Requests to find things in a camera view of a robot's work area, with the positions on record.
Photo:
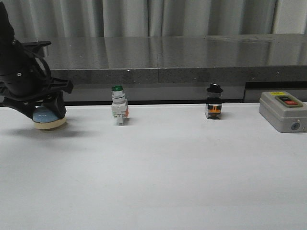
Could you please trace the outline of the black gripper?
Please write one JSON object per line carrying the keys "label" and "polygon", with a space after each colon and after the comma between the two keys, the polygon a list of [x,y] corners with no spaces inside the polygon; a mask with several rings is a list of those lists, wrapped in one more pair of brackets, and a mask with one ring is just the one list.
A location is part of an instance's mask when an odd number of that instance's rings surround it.
{"label": "black gripper", "polygon": [[71,80],[51,76],[47,62],[31,54],[26,62],[15,55],[0,55],[0,94],[7,98],[3,105],[33,119],[35,103],[44,100],[44,107],[59,119],[66,114],[63,92],[71,93]]}

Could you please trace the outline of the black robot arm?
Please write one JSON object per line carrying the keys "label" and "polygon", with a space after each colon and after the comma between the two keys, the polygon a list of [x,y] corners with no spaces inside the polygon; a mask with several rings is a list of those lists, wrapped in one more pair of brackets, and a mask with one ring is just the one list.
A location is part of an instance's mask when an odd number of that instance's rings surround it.
{"label": "black robot arm", "polygon": [[39,54],[42,47],[50,44],[18,41],[5,5],[0,4],[0,94],[4,106],[33,118],[35,103],[41,101],[56,118],[64,118],[63,93],[71,93],[73,84],[51,76],[47,62]]}

